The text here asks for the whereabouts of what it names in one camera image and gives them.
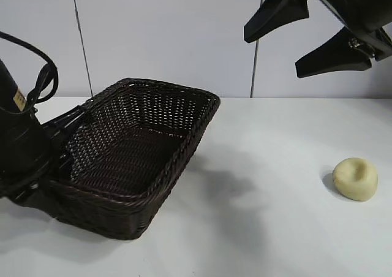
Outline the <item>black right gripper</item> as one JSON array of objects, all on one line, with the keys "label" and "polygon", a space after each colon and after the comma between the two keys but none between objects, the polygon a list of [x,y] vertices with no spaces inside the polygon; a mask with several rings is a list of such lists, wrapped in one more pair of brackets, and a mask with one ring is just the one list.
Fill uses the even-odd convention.
[{"label": "black right gripper", "polygon": [[[319,0],[344,27],[329,41],[295,63],[298,78],[337,71],[365,71],[371,58],[391,56],[391,0]],[[309,17],[307,0],[264,0],[244,26],[244,40],[255,42],[269,32]]]}]

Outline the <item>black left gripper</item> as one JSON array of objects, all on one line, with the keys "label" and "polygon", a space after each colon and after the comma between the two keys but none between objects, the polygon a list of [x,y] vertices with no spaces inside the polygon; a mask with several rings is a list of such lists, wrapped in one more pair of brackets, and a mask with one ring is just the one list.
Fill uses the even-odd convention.
[{"label": "black left gripper", "polygon": [[79,128],[91,122],[81,105],[40,124],[35,114],[1,131],[1,197],[57,218],[57,207],[40,188],[81,174]]}]

